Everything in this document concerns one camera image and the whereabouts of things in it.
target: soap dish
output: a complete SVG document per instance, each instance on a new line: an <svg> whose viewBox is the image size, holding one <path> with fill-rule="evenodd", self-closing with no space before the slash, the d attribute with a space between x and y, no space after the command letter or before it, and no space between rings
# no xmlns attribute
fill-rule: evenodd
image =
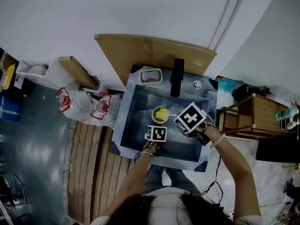
<svg viewBox="0 0 300 225"><path fill-rule="evenodd" d="M160 84L163 82L163 73L161 69L154 68L142 70L139 73L140 84Z"/></svg>

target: jeans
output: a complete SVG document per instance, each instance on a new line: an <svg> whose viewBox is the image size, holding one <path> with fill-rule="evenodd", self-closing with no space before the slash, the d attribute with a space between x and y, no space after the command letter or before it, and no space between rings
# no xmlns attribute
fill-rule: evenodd
<svg viewBox="0 0 300 225"><path fill-rule="evenodd" d="M169 168L169 167L161 167L157 165L151 165L150 169L147 172L147 177L142 190L143 194L151 193L154 192L155 190L168 187L168 186L163 186L162 183L162 173L164 169L172 181L170 187L180 188L188 192L201 195L198 188L194 185L194 183L190 181L190 179L188 179L184 175L182 170Z"/></svg>

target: yellow object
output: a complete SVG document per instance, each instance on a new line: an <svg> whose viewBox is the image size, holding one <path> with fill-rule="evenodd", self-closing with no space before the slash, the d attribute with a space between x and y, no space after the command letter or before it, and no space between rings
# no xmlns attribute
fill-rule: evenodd
<svg viewBox="0 0 300 225"><path fill-rule="evenodd" d="M7 72L5 74L5 78L3 81L3 90L7 90L9 88L9 85L10 85L11 79L14 75L14 72L15 72L15 64L10 65L7 69Z"/></svg>
<svg viewBox="0 0 300 225"><path fill-rule="evenodd" d="M169 112L165 108L160 108L155 114L154 117L156 119L161 119L163 121L168 120L169 118Z"/></svg>

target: blue floor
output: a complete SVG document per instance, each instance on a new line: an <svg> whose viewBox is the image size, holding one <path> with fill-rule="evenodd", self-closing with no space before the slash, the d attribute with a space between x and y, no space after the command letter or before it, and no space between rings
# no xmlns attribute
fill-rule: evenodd
<svg viewBox="0 0 300 225"><path fill-rule="evenodd" d="M0 151L6 176L15 173L26 189L37 225L62 225L63 164L71 120L59 113L55 90L35 86L19 122L0 119Z"/></svg>

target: black and white marker cube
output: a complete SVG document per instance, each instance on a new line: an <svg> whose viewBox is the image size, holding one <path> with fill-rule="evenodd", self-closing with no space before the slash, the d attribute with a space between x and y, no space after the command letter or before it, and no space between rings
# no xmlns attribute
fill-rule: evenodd
<svg viewBox="0 0 300 225"><path fill-rule="evenodd" d="M152 142L166 142L167 127L148 125L145 131L145 139Z"/></svg>
<svg viewBox="0 0 300 225"><path fill-rule="evenodd" d="M191 103L174 119L176 125L184 134L192 132L206 119L206 113L200 110L195 103Z"/></svg>

